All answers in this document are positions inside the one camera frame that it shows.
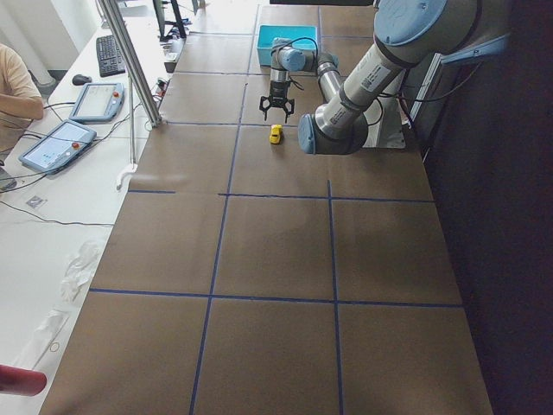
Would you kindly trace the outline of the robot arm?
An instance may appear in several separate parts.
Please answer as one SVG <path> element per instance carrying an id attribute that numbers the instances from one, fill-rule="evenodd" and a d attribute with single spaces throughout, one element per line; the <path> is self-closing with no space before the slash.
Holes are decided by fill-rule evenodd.
<path id="1" fill-rule="evenodd" d="M 377 1 L 373 44 L 345 80 L 330 55 L 317 69 L 326 100 L 301 117 L 307 154 L 346 155 L 361 148 L 405 146 L 397 102 L 404 71 L 430 54 L 445 64 L 500 54 L 508 39 L 510 1 Z"/>
<path id="2" fill-rule="evenodd" d="M 270 58 L 270 89 L 268 95 L 262 96 L 259 101 L 259 110 L 264 114 L 264 119 L 267 119 L 270 108 L 283 109 L 285 121 L 294 113 L 295 100 L 288 97 L 288 91 L 292 85 L 300 90 L 303 86 L 291 78 L 292 72 L 314 73 L 326 102 L 340 90 L 338 57 L 329 52 L 320 52 L 314 39 L 276 38 Z"/>

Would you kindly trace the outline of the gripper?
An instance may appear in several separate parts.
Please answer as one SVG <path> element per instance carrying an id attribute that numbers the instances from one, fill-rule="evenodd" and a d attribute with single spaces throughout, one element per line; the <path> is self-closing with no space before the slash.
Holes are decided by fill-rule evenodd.
<path id="1" fill-rule="evenodd" d="M 264 121 L 267 120 L 270 108 L 281 108 L 285 113 L 284 123 L 287 124 L 289 117 L 294 114 L 295 100 L 288 98 L 290 81 L 271 81 L 268 96 L 261 96 L 259 110 L 263 113 Z"/>

